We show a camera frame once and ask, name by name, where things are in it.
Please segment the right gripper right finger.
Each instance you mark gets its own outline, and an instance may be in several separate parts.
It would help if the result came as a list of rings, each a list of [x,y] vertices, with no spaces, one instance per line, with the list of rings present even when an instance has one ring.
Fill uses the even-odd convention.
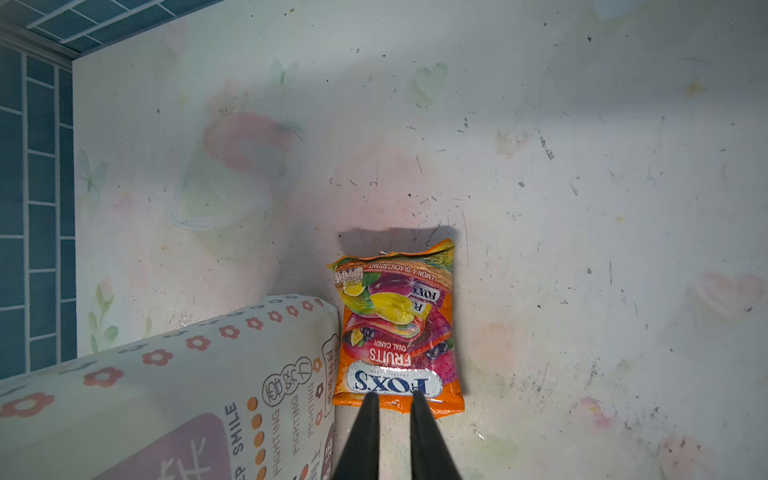
[[[461,479],[438,424],[421,391],[414,391],[412,396],[410,448],[413,480]]]

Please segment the orange Fox's fruits candy bag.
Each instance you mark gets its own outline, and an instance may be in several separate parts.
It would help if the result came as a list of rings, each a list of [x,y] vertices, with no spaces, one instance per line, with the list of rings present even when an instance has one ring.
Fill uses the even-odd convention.
[[[419,253],[344,256],[330,264],[343,303],[333,402],[407,413],[421,392],[437,417],[462,413],[453,329],[454,244]]]

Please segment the white patterned paper bag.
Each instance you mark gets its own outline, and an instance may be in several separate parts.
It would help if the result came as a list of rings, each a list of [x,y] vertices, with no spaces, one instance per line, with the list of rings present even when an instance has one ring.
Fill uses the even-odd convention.
[[[260,303],[1,384],[5,479],[327,479],[338,313]]]

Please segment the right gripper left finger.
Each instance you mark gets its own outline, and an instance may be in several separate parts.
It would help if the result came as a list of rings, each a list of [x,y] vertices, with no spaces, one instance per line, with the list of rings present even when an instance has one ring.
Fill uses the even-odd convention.
[[[379,397],[369,392],[364,397],[332,479],[378,480],[379,445]]]

